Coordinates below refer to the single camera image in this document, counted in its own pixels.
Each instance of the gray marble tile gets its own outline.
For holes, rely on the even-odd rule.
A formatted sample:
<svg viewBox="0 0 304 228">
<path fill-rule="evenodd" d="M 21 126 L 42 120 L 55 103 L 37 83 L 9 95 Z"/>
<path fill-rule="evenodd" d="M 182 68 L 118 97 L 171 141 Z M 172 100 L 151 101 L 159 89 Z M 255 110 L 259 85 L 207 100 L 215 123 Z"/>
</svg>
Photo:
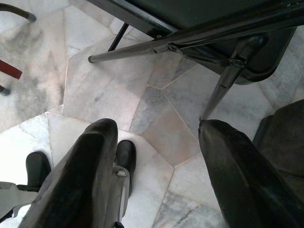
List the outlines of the gray marble tile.
<svg viewBox="0 0 304 228">
<path fill-rule="evenodd" d="M 170 103 L 142 135 L 173 166 L 200 152 L 198 142 Z"/>
<path fill-rule="evenodd" d="M 68 0 L 28 0 L 32 13 L 37 18 L 50 14 L 69 5 Z"/>
<path fill-rule="evenodd" d="M 66 52 L 63 12 L 0 35 L 0 59 L 20 69 L 20 80 L 0 73 L 11 94 L 0 97 L 0 132 L 63 103 Z"/>
<path fill-rule="evenodd" d="M 46 154 L 52 166 L 46 116 L 14 126 L 0 134 L 0 180 L 15 184 L 27 184 L 26 157 L 34 151 Z"/>
<path fill-rule="evenodd" d="M 201 153 L 175 168 L 153 227 L 226 227 Z"/>
<path fill-rule="evenodd" d="M 96 42 L 113 36 L 110 29 L 75 6 L 65 8 L 67 55 L 71 57 Z"/>
<path fill-rule="evenodd" d="M 300 81 L 299 86 L 295 92 L 293 102 L 303 100 L 303 99 L 304 99 L 304 77 Z"/>
<path fill-rule="evenodd" d="M 123 217 L 125 228 L 152 227 L 173 170 L 158 153 L 145 165 L 137 166 L 133 178 L 133 192 Z"/>
<path fill-rule="evenodd" d="M 220 211 L 167 191 L 153 228 L 227 228 Z"/>
<path fill-rule="evenodd" d="M 96 5 L 88 2 L 87 0 L 78 0 L 71 1 L 74 6 L 78 9 L 86 13 L 88 16 L 92 17 L 99 23 L 103 24 L 106 27 L 109 27 L 112 21 L 114 20 L 114 16 L 97 7 Z"/>
<path fill-rule="evenodd" d="M 112 118 L 119 129 L 129 130 L 156 56 L 87 61 L 90 55 L 106 52 L 112 41 L 103 40 L 69 60 L 64 115 L 88 122 Z M 121 43 L 134 44 L 124 38 Z"/>
<path fill-rule="evenodd" d="M 180 54 L 162 53 L 155 64 L 148 84 L 156 88 L 164 88 L 195 65 L 197 65 L 196 62 L 185 59 Z"/>
<path fill-rule="evenodd" d="M 303 62 L 304 26 L 300 26 L 295 31 L 274 74 L 258 83 L 275 109 L 292 103 L 297 88 L 304 78 Z"/>
<path fill-rule="evenodd" d="M 162 90 L 147 86 L 137 107 L 130 131 L 142 134 L 154 121 L 160 110 L 168 105 L 168 99 Z"/>
<path fill-rule="evenodd" d="M 2 0 L 1 3 L 9 4 L 15 7 L 18 7 L 20 9 L 23 9 L 25 11 L 31 12 L 31 8 L 29 6 L 29 3 L 27 0 L 20 1 L 20 0 Z M 26 20 L 23 17 L 20 17 L 16 14 L 10 13 L 10 12 L 4 12 L 2 11 L 0 13 L 0 33 L 12 29 L 19 25 L 24 25 L 29 23 L 28 20 Z"/>
<path fill-rule="evenodd" d="M 219 76 L 214 72 L 203 66 L 196 66 L 164 90 L 196 137 L 199 116 L 210 99 L 218 79 Z M 273 107 L 256 83 L 233 85 L 210 119 L 225 121 L 253 139 L 261 119 L 273 111 Z"/>
</svg>

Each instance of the metal frame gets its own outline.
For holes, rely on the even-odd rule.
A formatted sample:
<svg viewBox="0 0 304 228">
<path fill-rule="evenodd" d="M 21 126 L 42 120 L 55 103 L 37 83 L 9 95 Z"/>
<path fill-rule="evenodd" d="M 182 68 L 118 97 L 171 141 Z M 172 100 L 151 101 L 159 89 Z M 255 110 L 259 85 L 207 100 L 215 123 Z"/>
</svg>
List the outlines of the metal frame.
<svg viewBox="0 0 304 228">
<path fill-rule="evenodd" d="M 188 48 L 217 43 L 232 38 L 254 36 L 256 34 L 292 28 L 302 24 L 304 24 L 303 1 L 286 0 L 282 3 L 281 1 L 275 0 L 263 3 L 254 9 L 249 9 L 239 14 L 230 15 L 229 17 L 178 31 L 153 41 L 121 48 L 100 55 L 90 56 L 88 59 L 91 63 L 95 63 L 112 59 L 157 54 L 166 51 L 183 54 Z M 190 59 L 198 58 L 193 55 L 185 55 L 185 57 Z M 228 59 L 229 63 L 227 64 L 227 67 L 230 67 L 231 62 L 233 61 L 240 61 L 240 59 Z M 216 104 L 218 104 L 223 97 L 223 95 L 218 96 L 219 97 L 212 96 L 212 99 L 209 101 L 212 105 L 207 105 L 207 109 L 209 108 L 209 110 L 205 111 L 201 115 L 201 118 L 208 118 Z"/>
<path fill-rule="evenodd" d="M 15 6 L 8 5 L 8 4 L 0 3 L 0 11 L 7 11 L 7 12 L 17 14 L 21 17 L 24 17 L 25 19 L 27 19 L 29 21 L 35 21 L 36 20 L 36 17 L 35 17 L 34 14 L 32 14 L 30 12 L 27 12 L 27 11 L 24 11 L 20 8 L 15 7 Z"/>
</svg>

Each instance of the black boot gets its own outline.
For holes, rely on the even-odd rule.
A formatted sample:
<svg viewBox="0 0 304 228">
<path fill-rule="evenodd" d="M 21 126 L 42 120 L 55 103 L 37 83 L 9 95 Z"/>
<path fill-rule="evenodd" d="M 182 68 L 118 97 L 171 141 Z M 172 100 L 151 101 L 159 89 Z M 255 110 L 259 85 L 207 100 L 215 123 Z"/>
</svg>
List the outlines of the black boot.
<svg viewBox="0 0 304 228">
<path fill-rule="evenodd" d="M 130 140 L 122 140 L 117 145 L 116 151 L 117 165 L 124 167 L 130 173 L 129 196 L 132 193 L 132 180 L 136 167 L 136 147 Z"/>
<path fill-rule="evenodd" d="M 19 190 L 38 192 L 44 180 L 51 172 L 48 158 L 43 152 L 33 152 L 27 156 L 26 167 L 28 173 L 28 184 L 17 185 Z"/>
</svg>

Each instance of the metal bar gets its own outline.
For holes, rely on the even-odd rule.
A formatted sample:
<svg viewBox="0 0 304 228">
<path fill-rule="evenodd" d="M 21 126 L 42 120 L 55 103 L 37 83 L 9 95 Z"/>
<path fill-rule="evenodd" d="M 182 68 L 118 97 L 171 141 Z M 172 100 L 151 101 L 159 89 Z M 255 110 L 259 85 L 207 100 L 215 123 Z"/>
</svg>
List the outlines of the metal bar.
<svg viewBox="0 0 304 228">
<path fill-rule="evenodd" d="M 120 29 L 120 31 L 118 32 L 117 36 L 115 37 L 115 40 L 113 41 L 113 43 L 111 44 L 110 48 L 108 51 L 114 51 L 115 48 L 117 47 L 119 41 L 122 39 L 122 37 L 124 36 L 125 31 L 127 30 L 127 28 L 129 27 L 129 25 L 127 23 L 124 23 L 122 28 Z"/>
<path fill-rule="evenodd" d="M 10 64 L 2 60 L 0 60 L 0 71 L 16 79 L 20 79 L 22 75 L 22 71 L 18 70 L 17 68 L 11 66 Z"/>
<path fill-rule="evenodd" d="M 240 74 L 245 70 L 246 64 L 248 64 L 253 56 L 267 44 L 268 40 L 269 37 L 267 34 L 237 39 L 231 59 L 241 59 L 242 61 L 232 61 L 231 65 L 225 68 L 211 98 L 208 100 L 205 110 L 199 118 L 200 121 L 208 119 L 215 107 L 220 103 Z"/>
<path fill-rule="evenodd" d="M 27 11 L 24 11 L 20 8 L 15 7 L 15 6 L 8 5 L 8 4 L 0 3 L 0 11 L 7 11 L 7 12 L 17 14 L 21 17 L 24 17 L 25 19 L 27 19 L 29 21 L 35 21 L 36 20 L 36 17 L 35 17 L 34 14 L 32 14 L 30 12 L 27 12 Z"/>
<path fill-rule="evenodd" d="M 156 54 L 168 51 L 167 45 L 175 43 L 179 48 L 211 44 L 278 29 L 304 24 L 304 2 L 296 0 L 269 1 L 233 16 L 211 21 L 172 35 L 133 45 L 119 50 L 91 56 L 92 62 Z"/>
</svg>

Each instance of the tile grout line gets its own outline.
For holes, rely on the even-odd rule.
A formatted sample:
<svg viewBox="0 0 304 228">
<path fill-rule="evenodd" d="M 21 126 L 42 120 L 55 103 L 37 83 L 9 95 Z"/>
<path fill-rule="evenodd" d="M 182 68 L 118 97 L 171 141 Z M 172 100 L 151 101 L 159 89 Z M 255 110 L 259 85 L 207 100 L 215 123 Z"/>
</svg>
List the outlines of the tile grout line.
<svg viewBox="0 0 304 228">
<path fill-rule="evenodd" d="M 183 73 L 180 76 L 178 76 L 176 79 L 174 79 L 173 81 L 171 81 L 169 84 L 165 85 L 161 90 L 164 90 L 165 88 L 167 88 L 168 86 L 170 86 L 172 83 L 174 83 L 175 81 L 177 81 L 179 78 L 183 77 L 185 74 L 187 74 L 188 72 L 190 72 L 191 70 L 193 70 L 194 68 L 196 68 L 198 66 L 199 66 L 199 64 L 197 64 L 194 67 L 192 67 L 191 69 L 187 70 L 185 73 Z"/>
<path fill-rule="evenodd" d="M 171 181 L 172 181 L 172 179 L 173 179 L 174 173 L 175 173 L 175 167 L 173 167 L 173 173 L 172 173 L 172 175 L 171 175 L 171 178 L 170 178 L 170 181 L 169 181 L 169 183 L 168 183 L 167 189 L 166 189 L 165 194 L 164 194 L 164 196 L 163 196 L 163 198 L 162 198 L 161 204 L 160 204 L 160 206 L 159 206 L 159 208 L 158 208 L 158 210 L 157 210 L 157 213 L 156 213 L 156 216 L 155 216 L 155 218 L 154 218 L 154 221 L 153 221 L 153 223 L 152 223 L 152 227 L 151 227 L 151 228 L 153 228 L 154 223 L 155 223 L 155 221 L 156 221 L 156 218 L 157 218 L 157 216 L 158 216 L 158 213 L 159 213 L 160 210 L 161 210 L 162 203 L 163 203 L 163 201 L 164 201 L 164 199 L 165 199 L 165 197 L 166 197 L 167 191 L 169 190 L 169 186 L 170 186 Z"/>
<path fill-rule="evenodd" d="M 49 139 L 49 148 L 50 148 L 50 152 L 51 152 L 51 158 L 52 158 L 52 167 L 54 168 L 54 158 L 53 158 L 53 149 L 52 149 L 52 143 L 51 143 L 51 137 L 50 137 L 50 131 L 49 131 L 49 121 L 48 121 L 48 115 L 47 113 L 44 113 L 44 116 L 46 117 L 47 119 L 47 136 L 48 136 L 48 139 Z"/>
<path fill-rule="evenodd" d="M 186 126 L 187 130 L 190 132 L 190 134 L 194 137 L 195 141 L 199 144 L 198 139 L 195 137 L 195 135 L 193 134 L 193 132 L 190 130 L 190 128 L 188 127 L 188 125 L 186 124 L 186 122 L 183 120 L 183 118 L 181 117 L 181 115 L 179 114 L 179 112 L 176 110 L 176 108 L 174 107 L 174 105 L 172 104 L 171 100 L 167 97 L 166 93 L 163 91 L 163 94 L 165 95 L 165 97 L 168 99 L 169 103 L 172 105 L 175 113 L 177 114 L 177 116 L 181 119 L 181 121 L 184 123 L 184 125 Z"/>
</svg>

